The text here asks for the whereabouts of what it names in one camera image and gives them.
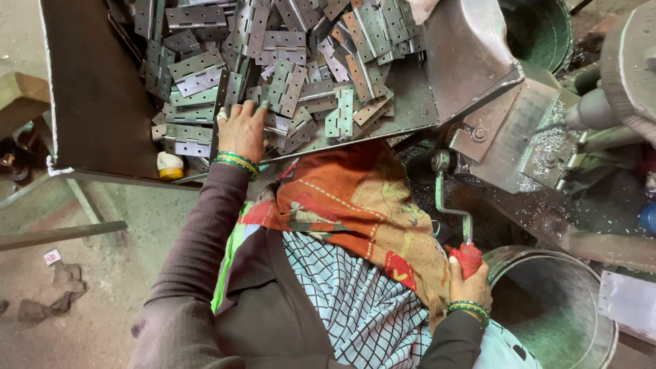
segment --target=green bucket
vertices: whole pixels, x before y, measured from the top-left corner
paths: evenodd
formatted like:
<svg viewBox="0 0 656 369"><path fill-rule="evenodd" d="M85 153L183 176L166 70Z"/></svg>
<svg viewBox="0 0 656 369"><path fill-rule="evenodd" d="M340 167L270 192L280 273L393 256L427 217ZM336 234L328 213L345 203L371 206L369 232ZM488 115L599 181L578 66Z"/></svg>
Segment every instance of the green bucket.
<svg viewBox="0 0 656 369"><path fill-rule="evenodd" d="M513 56L554 74L567 68L574 36L562 0L499 0L499 5Z"/></svg>

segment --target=checkered cloth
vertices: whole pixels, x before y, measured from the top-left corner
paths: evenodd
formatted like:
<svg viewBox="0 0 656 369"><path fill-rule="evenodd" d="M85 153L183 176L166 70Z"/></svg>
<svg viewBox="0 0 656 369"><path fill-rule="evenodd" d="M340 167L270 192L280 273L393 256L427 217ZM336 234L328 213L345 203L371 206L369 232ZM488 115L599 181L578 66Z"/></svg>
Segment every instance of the checkered cloth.
<svg viewBox="0 0 656 369"><path fill-rule="evenodd" d="M283 232L298 281L318 310L335 358L356 368L414 368L430 345L428 309L374 264L305 233Z"/></svg>

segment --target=bangle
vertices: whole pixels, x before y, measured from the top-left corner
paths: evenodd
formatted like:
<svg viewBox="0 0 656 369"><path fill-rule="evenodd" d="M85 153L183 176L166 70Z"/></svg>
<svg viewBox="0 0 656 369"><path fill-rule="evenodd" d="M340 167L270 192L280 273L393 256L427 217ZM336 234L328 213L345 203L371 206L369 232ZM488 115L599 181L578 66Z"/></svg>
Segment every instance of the bangle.
<svg viewBox="0 0 656 369"><path fill-rule="evenodd" d="M224 158L233 158L233 159L238 159L244 162L247 162L248 164L253 167L253 169L257 172L257 174L260 174L260 168L257 166L257 164L253 161L250 160L249 158L245 158L239 154L235 154L232 151L219 151L216 157L218 158L219 156L222 156Z"/></svg>
<svg viewBox="0 0 656 369"><path fill-rule="evenodd" d="M249 174L250 179L249 181L255 181L257 179L257 175L259 174L259 168L256 166L254 167L251 165L249 162L246 162L245 160L241 158L235 158L235 157L230 157L230 156L223 156L219 155L214 159L215 163L228 163L230 165L234 165L242 170L244 170L246 173Z"/></svg>
<svg viewBox="0 0 656 369"><path fill-rule="evenodd" d="M487 311L487 309L479 303L475 303L473 301L467 301L467 300L454 301L450 303L447 308L447 316L449 316L449 314L453 313L456 310L467 310L479 314L483 318L483 322L482 322L483 328L487 328L487 326L490 323L489 311Z"/></svg>

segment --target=dark sleeve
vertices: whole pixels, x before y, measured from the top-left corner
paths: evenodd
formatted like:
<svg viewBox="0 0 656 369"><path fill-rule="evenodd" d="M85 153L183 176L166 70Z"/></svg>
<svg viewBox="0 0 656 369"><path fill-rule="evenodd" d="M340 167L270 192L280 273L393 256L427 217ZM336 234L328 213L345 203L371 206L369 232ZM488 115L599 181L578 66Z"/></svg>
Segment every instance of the dark sleeve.
<svg viewBox="0 0 656 369"><path fill-rule="evenodd" d="M188 296L210 303L226 251L226 242L246 200L244 170L213 163L196 207L169 252L146 306L165 297Z"/></svg>
<svg viewBox="0 0 656 369"><path fill-rule="evenodd" d="M239 168L210 166L198 203L132 326L136 342L128 368L346 368L325 356L241 358L221 353L210 302L248 179Z"/></svg>
<svg viewBox="0 0 656 369"><path fill-rule="evenodd" d="M485 330L466 311L454 311L438 324L419 369L470 369L481 353Z"/></svg>

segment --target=metal bucket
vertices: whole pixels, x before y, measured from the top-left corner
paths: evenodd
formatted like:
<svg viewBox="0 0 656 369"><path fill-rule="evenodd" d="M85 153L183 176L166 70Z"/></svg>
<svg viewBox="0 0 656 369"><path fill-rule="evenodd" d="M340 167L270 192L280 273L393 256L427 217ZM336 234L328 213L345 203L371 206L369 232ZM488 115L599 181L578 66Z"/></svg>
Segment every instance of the metal bucket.
<svg viewBox="0 0 656 369"><path fill-rule="evenodd" d="M606 368L618 324L597 314L600 277L565 253L505 246L483 257L492 318L551 368Z"/></svg>
<svg viewBox="0 0 656 369"><path fill-rule="evenodd" d="M499 0L513 56L552 73L573 54L571 18L562 0Z"/></svg>

